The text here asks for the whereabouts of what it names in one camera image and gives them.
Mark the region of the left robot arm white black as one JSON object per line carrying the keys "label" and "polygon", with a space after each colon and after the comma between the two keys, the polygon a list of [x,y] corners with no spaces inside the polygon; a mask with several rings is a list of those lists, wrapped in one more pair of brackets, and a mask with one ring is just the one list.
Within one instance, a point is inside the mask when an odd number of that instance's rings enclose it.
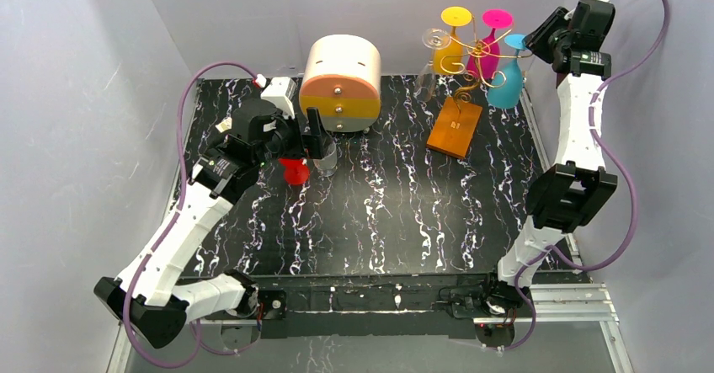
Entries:
{"label": "left robot arm white black", "polygon": [[241,272],[181,285],[179,277],[214,226],[253,187],[275,159],[323,159],[329,135],[316,107],[306,110],[309,131],[265,99],[248,99],[182,174],[179,199],[140,254],[118,276],[103,277],[94,294],[128,330],[153,348],[170,344],[184,326],[217,312],[251,317],[258,286]]}

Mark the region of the clear wine glass front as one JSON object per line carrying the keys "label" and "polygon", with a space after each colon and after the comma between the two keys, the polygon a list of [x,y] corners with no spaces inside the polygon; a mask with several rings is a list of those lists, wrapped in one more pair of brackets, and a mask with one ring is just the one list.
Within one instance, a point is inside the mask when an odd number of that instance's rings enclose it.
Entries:
{"label": "clear wine glass front", "polygon": [[332,137],[328,138],[325,146],[325,155],[322,159],[313,159],[313,165],[321,177],[328,178],[335,174],[337,169],[337,144]]}

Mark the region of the blue wine glass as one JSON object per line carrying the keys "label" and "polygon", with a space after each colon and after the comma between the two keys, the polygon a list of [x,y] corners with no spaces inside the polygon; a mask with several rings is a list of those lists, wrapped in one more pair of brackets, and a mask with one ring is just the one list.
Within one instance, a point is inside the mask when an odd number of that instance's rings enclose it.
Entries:
{"label": "blue wine glass", "polygon": [[505,65],[496,71],[492,87],[487,91],[486,99],[490,106],[497,109],[512,109],[520,101],[520,93],[524,86],[523,73],[518,60],[519,53],[525,49],[525,36],[511,34],[504,37],[504,43],[514,50]]}

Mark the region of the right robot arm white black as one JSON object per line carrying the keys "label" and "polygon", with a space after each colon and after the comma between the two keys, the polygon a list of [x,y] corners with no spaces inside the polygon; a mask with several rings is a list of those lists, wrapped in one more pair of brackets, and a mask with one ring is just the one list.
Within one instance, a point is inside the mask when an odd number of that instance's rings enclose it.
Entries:
{"label": "right robot arm white black", "polygon": [[528,35],[508,35],[516,51],[528,50],[557,74],[560,131],[553,165],[529,187],[526,220],[509,251],[482,282],[482,302],[519,307],[542,257],[567,234],[586,226],[614,194],[618,178],[605,169],[595,134],[601,130],[604,83],[611,57],[600,52],[615,18],[609,0],[579,0],[559,7]]}

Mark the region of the red wine glass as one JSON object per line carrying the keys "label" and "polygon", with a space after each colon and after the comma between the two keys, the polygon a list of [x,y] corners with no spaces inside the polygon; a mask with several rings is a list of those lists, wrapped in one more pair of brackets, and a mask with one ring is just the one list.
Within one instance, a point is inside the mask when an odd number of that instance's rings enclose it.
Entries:
{"label": "red wine glass", "polygon": [[309,178],[309,168],[306,159],[280,158],[279,163],[284,167],[283,177],[289,185],[303,185]]}

